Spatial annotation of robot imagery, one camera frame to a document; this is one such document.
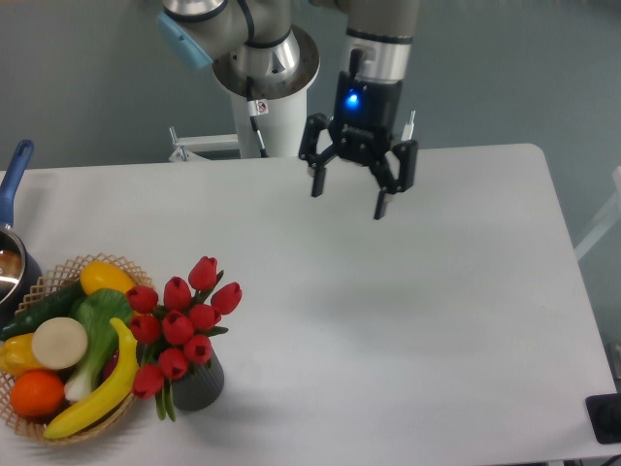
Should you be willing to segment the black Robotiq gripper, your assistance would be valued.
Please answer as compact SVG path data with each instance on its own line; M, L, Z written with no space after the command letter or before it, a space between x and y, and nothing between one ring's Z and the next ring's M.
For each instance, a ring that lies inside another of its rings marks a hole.
M332 121L318 113L307 117L298 157L308 163L312 177L311 196L323 193L326 165L336 156L369 166L379 192L374 219L384 217L391 198L414 184L418 142L399 142L388 152L399 162L398 176L391 171L386 157L396 112L403 88L402 81L375 83L339 73ZM317 150L322 131L329 130L333 145Z

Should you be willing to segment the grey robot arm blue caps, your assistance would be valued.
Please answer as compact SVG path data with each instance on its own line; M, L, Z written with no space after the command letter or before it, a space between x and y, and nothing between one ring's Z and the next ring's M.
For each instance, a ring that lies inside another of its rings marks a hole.
M320 58L287 1L167 1L157 18L166 44L194 69L211 67L228 92L243 158L297 156L319 196L334 158L370 170L376 217L412 187L418 145L393 127L417 23L415 1L331 1L346 15L344 64L333 112L309 115Z

